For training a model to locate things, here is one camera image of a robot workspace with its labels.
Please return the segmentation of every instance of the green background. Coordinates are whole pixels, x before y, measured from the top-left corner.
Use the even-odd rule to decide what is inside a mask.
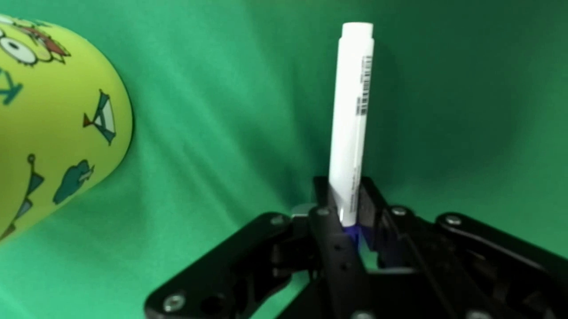
[[[368,13],[365,171],[395,203],[461,210],[568,254],[568,3],[0,0],[116,65],[122,166],[0,245],[6,319],[141,316],[146,292],[326,173],[335,40]],[[285,293],[257,316],[271,316]]]

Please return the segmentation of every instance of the blue component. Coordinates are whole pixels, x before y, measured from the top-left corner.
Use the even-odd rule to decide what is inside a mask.
[[[352,240],[352,244],[358,247],[358,224],[343,226],[342,231]]]

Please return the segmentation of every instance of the black mechanical arm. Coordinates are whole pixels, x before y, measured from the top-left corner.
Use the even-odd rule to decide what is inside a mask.
[[[242,319],[299,270],[281,319],[568,319],[568,260],[459,212],[432,222],[361,178],[367,269],[336,217],[326,176],[304,215],[264,212],[145,299],[146,319]]]

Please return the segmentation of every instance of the cartoon print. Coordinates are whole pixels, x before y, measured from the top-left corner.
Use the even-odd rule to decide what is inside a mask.
[[[0,95],[3,95],[3,104],[10,104],[10,100],[19,93],[22,88],[20,82],[13,82],[8,70],[0,66]]]
[[[19,219],[22,214],[26,214],[31,207],[33,201],[29,199],[29,194],[42,183],[44,176],[38,175],[35,171],[35,153],[28,155],[28,162],[29,162],[29,180],[28,180],[28,189],[24,191],[24,198],[13,215],[13,219],[10,221],[10,224],[6,226],[6,230],[3,230],[3,233],[0,233],[0,238],[6,237],[8,233],[12,233],[15,230],[15,219]]]
[[[68,166],[54,196],[52,196],[52,201],[59,203],[67,196],[75,192],[83,185],[83,182],[90,178],[91,169],[93,169],[93,166],[90,166],[86,159],[81,159],[77,164]]]
[[[0,15],[0,49],[24,65],[36,61],[65,61],[70,52],[36,24],[22,24]]]
[[[95,105],[93,116],[83,114],[83,127],[93,125],[107,143],[115,137],[113,113],[109,95],[99,90],[99,102]]]
[[[33,26],[51,26],[49,22],[38,20],[38,19],[29,19],[29,22],[31,22]]]

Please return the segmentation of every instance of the green backdrop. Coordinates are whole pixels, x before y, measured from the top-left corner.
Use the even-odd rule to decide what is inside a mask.
[[[365,171],[386,198],[568,254],[568,1],[0,3],[90,38],[136,116],[109,178],[0,245],[0,316],[141,316],[146,292],[249,217],[310,201],[352,13],[381,29]]]

